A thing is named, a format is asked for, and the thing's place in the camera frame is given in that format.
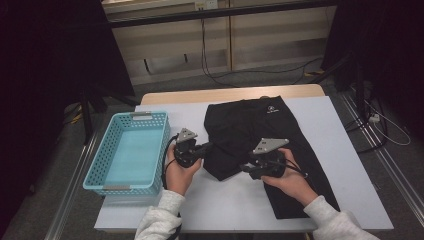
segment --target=basket handle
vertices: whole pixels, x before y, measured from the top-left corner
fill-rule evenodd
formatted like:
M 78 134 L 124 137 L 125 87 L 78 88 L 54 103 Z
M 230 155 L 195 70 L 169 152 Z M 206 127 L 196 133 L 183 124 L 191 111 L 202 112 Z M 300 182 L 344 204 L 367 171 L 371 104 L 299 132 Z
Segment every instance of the basket handle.
M 134 121 L 144 121 L 144 120 L 152 120 L 152 112 L 145 111 L 145 112 L 131 112 L 129 113 L 130 116 L 133 118 Z
M 105 185 L 103 186 L 105 191 L 131 191 L 129 185 Z

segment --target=black cloth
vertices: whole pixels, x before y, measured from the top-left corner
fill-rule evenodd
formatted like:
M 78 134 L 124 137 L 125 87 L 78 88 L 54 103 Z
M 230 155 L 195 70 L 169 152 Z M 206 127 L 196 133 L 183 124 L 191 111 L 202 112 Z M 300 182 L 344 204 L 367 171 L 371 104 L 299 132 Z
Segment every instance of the black cloth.
M 309 174 L 311 187 L 339 210 L 314 151 L 281 97 L 209 105 L 204 126 L 214 148 L 206 155 L 203 167 L 218 180 L 239 173 L 261 138 L 289 139 L 284 147 L 291 149 L 300 168 Z M 277 219 L 307 217 L 295 199 L 276 187 L 265 183 L 264 187 Z

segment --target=person's left hand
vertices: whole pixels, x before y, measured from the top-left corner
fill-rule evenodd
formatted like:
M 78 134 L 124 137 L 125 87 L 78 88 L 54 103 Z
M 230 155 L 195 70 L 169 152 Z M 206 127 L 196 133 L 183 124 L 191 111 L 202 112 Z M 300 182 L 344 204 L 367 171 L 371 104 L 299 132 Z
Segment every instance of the person's left hand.
M 175 145 L 168 148 L 168 163 L 166 169 L 166 184 L 168 190 L 176 192 L 182 196 L 185 195 L 188 187 L 190 187 L 193 175 L 202 166 L 200 158 L 189 168 L 181 167 L 174 156 Z

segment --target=blue plastic basket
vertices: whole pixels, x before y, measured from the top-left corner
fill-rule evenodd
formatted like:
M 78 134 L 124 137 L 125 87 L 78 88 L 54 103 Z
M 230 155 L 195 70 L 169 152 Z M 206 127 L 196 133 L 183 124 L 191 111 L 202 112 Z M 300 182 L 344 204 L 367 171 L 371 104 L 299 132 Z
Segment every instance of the blue plastic basket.
M 99 195 L 157 195 L 169 139 L 166 112 L 115 114 L 83 187 Z

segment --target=dark background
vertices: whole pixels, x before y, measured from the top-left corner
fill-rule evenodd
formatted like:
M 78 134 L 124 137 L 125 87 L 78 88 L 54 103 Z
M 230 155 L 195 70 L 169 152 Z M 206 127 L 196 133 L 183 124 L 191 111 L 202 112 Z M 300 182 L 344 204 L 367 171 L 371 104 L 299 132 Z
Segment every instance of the dark background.
M 322 64 L 328 69 L 343 56 L 354 57 L 336 74 L 336 88 L 356 81 L 356 65 L 364 70 L 373 94 L 401 116 L 411 134 L 424 137 L 424 29 L 417 0 L 341 1 L 334 16 Z
M 2 157 L 0 235 L 37 180 L 62 129 L 64 108 L 100 84 L 133 95 L 97 0 L 0 0 Z

